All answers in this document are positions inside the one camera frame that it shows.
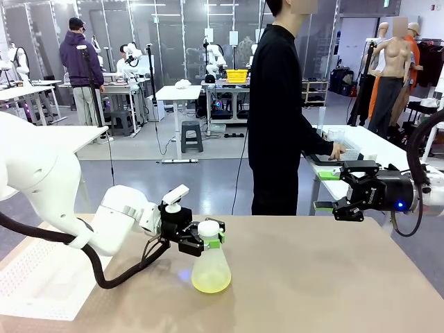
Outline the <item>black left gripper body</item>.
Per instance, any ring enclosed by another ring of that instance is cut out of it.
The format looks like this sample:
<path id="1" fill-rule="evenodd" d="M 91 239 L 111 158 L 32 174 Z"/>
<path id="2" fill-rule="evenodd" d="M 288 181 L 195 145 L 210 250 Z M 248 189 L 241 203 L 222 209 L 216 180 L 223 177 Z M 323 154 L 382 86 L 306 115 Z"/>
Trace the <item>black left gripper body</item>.
<path id="1" fill-rule="evenodd" d="M 192 224 L 192 211 L 181 207 L 177 212 L 168 212 L 166 204 L 158 206 L 160 211 L 160 235 L 161 238 L 173 242 L 190 238 L 190 225 Z"/>

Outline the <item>person's right hand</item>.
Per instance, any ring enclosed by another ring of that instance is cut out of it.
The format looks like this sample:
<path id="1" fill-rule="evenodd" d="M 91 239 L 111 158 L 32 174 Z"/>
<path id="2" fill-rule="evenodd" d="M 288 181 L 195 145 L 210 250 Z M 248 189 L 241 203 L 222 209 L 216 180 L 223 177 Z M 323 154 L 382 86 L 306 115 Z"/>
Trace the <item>person's right hand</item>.
<path id="1" fill-rule="evenodd" d="M 332 153 L 329 157 L 329 160 L 336 160 L 339 161 L 341 159 L 341 156 L 347 151 L 346 147 L 339 143 L 333 144 Z"/>

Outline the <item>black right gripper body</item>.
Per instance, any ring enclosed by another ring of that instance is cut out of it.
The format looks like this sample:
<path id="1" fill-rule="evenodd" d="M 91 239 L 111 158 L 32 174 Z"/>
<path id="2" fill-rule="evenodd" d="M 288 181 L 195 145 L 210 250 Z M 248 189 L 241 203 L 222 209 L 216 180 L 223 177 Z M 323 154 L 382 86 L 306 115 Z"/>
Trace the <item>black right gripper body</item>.
<path id="1" fill-rule="evenodd" d="M 353 185 L 353 203 L 362 210 L 409 211 L 415 190 L 406 176 L 362 177 Z"/>

